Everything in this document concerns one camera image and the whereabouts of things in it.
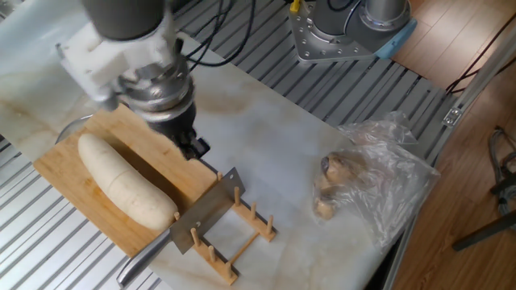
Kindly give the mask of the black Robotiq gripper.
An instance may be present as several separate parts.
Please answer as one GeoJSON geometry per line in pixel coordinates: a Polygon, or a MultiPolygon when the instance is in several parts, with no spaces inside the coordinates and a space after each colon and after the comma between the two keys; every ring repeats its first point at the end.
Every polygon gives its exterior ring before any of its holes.
{"type": "Polygon", "coordinates": [[[196,114],[196,106],[192,103],[177,117],[152,121],[151,128],[173,142],[181,143],[182,153],[187,160],[201,159],[210,150],[210,145],[205,139],[197,138],[197,132],[194,129],[196,114]]]}

